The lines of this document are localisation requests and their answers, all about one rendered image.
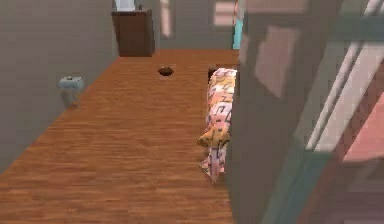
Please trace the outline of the teal door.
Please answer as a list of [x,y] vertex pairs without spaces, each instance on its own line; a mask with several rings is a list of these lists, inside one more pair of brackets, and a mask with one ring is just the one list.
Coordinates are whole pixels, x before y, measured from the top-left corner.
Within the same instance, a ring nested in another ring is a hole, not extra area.
[[236,19],[235,25],[234,25],[234,35],[233,35],[233,45],[232,45],[232,48],[235,50],[240,49],[241,39],[242,39],[242,29],[243,29],[243,21],[240,19]]

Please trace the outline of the dark brown wooden cabinet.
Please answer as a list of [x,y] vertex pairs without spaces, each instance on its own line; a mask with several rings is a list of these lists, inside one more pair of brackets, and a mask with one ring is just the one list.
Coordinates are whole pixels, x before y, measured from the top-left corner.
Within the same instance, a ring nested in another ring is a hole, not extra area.
[[151,57],[155,51],[152,10],[111,13],[120,57]]

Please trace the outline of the pale mirror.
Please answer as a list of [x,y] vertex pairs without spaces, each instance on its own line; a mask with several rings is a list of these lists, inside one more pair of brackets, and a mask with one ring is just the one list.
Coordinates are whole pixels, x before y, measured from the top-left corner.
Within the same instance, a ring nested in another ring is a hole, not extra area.
[[115,0],[117,11],[134,11],[136,9],[135,0]]

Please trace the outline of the bed with patterned colourful cover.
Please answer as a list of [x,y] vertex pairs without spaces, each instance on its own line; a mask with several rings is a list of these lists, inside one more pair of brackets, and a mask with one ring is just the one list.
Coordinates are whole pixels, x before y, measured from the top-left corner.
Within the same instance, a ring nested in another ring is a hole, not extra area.
[[213,183],[225,172],[237,74],[238,71],[233,68],[209,71],[206,128],[197,143],[208,151],[207,158],[200,163],[200,167]]

